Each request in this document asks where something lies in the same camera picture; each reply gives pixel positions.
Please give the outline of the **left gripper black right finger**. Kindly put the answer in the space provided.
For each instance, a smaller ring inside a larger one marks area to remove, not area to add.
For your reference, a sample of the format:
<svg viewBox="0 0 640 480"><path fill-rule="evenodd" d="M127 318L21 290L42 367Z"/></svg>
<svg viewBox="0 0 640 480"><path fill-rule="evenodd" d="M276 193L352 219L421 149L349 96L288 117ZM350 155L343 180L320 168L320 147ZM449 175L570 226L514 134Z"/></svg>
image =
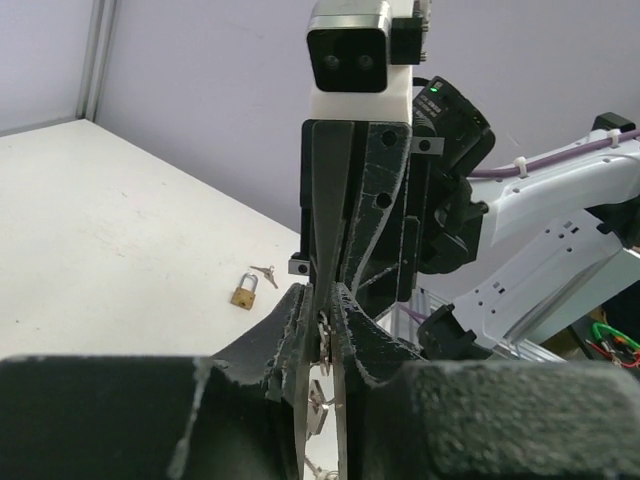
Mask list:
<svg viewBox="0 0 640 480"><path fill-rule="evenodd" d="M331 290L343 479L635 479L639 383L604 362L428 361Z"/></svg>

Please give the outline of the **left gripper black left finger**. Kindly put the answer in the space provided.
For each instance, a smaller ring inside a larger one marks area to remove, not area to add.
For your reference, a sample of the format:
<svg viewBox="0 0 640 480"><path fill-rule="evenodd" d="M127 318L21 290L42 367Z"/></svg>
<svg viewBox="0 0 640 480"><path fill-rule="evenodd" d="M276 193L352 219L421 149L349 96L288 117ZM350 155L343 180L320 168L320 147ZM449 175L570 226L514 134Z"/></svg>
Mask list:
<svg viewBox="0 0 640 480"><path fill-rule="evenodd" d="M299 479L311 286L210 356L1 363L5 479Z"/></svg>

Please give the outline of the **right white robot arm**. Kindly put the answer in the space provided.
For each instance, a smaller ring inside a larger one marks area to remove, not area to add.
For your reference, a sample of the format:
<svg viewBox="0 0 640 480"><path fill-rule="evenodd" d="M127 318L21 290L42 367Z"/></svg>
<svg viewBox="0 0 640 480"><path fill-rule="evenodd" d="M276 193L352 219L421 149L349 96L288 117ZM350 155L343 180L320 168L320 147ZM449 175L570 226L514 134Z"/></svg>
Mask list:
<svg viewBox="0 0 640 480"><path fill-rule="evenodd" d="M595 265L639 242L639 133L613 114L574 144L479 171L495 137L441 77L417 79L411 123L318 120L302 127L300 250L315 287L320 356L342 359L341 285L379 319L419 274L448 274L532 223L544 229L501 269L419 328L429 359L485 358Z"/></svg>

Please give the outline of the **red cable lock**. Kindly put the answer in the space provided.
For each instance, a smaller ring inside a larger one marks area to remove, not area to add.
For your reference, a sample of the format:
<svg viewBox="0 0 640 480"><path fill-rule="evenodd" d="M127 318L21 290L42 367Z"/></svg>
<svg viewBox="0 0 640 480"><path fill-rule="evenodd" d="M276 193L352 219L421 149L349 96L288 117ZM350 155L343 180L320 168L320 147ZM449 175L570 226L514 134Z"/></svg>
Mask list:
<svg viewBox="0 0 640 480"><path fill-rule="evenodd" d="M309 371L301 479L339 479L337 402L331 367L314 363Z"/></svg>

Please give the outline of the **silver key pair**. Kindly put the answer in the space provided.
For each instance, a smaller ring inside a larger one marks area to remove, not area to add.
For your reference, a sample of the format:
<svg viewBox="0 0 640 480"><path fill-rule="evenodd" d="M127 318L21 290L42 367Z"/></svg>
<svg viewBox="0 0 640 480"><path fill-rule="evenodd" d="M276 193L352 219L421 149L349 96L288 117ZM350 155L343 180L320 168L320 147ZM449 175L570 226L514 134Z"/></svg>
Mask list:
<svg viewBox="0 0 640 480"><path fill-rule="evenodd" d="M318 333L319 333L319 367L321 375L327 377L331 370L330 360L330 334L331 328L326 313L322 310L318 312ZM307 408L307 430L306 439L320 435L324 427L329 407L332 400L328 400L324 394L320 381L311 379L309 381L308 408Z"/></svg>

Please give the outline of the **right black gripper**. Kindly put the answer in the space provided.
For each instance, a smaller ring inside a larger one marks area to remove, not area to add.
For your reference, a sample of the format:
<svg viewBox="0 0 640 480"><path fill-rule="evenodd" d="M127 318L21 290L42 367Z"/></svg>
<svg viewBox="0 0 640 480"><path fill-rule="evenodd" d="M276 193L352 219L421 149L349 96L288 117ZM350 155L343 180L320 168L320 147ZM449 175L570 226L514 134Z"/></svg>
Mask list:
<svg viewBox="0 0 640 480"><path fill-rule="evenodd" d="M431 128L404 122L305 121L301 129L300 247L312 312L329 317L342 285L370 317L406 301L426 230Z"/></svg>

